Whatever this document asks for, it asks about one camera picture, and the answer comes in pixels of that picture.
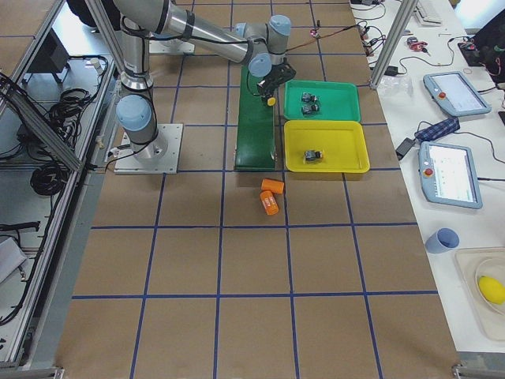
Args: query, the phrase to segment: yellow lemon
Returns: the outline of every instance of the yellow lemon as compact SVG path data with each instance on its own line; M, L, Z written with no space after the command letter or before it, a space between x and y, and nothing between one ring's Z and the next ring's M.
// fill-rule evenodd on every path
M505 302L505 287L491 276L481 276L478 280L479 290L489 302L503 304Z

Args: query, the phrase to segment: orange cylinder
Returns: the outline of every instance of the orange cylinder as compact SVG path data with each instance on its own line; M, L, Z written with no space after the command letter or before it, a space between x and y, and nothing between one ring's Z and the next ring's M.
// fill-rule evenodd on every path
M284 192L284 182L274 179L263 179L261 182L262 191L271 191L273 193L283 193Z
M279 211L277 201L275 201L274 194L271 191L263 191L260 193L260 199L261 203L263 203L263 208L265 208L265 212L269 216Z

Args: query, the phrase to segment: green ramp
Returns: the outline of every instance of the green ramp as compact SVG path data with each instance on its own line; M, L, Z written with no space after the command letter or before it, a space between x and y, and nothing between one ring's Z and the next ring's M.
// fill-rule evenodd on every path
M248 90L248 79L249 87L252 91L256 91L256 83L260 79L248 75L247 67L243 66L235 170L273 171L275 169L274 108L269 107L261 96L254 96Z

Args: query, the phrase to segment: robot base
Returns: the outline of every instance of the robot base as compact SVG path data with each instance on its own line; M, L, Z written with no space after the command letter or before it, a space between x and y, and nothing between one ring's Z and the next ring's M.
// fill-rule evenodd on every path
M140 162L134 156L128 156L132 150L127 148L119 152L120 160L116 162L116 174L176 174L181 150L182 124L158 124L158 131L168 141L165 154L152 162ZM123 135L122 144L129 144L126 133Z

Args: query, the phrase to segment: touchscreen display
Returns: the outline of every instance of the touchscreen display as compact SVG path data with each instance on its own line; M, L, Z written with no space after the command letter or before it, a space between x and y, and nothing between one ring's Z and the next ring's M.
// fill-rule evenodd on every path
M430 146L436 180L436 196L445 199L475 202L473 182L466 150Z
M432 78L440 90L446 93L447 100L455 110L463 112L485 108L458 74L436 75Z

